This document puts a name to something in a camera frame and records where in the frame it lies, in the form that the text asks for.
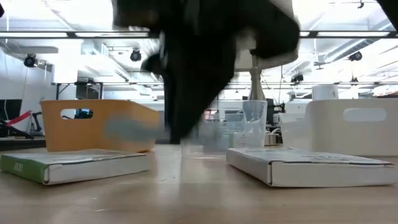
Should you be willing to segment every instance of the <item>wall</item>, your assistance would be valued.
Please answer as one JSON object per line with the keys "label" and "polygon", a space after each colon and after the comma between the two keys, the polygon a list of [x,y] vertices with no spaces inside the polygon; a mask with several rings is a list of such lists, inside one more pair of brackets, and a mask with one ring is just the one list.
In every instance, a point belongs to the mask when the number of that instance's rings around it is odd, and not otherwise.
{"label": "wall", "polygon": [[[41,111],[40,100],[54,100],[55,86],[51,85],[52,73],[41,68],[27,68],[23,61],[6,55],[0,49],[0,99],[22,99],[21,114],[28,110]],[[28,128],[29,119],[14,125],[21,131]],[[42,128],[43,120],[38,116]]]}

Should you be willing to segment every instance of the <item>table surface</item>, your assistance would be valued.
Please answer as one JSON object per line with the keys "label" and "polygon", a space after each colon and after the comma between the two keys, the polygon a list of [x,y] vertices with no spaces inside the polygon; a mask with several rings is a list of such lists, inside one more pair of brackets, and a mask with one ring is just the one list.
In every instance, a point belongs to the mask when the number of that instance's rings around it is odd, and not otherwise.
{"label": "table surface", "polygon": [[0,223],[398,223],[398,185],[272,189],[221,159],[182,159],[177,146],[150,156],[149,172],[56,186],[0,172]]}

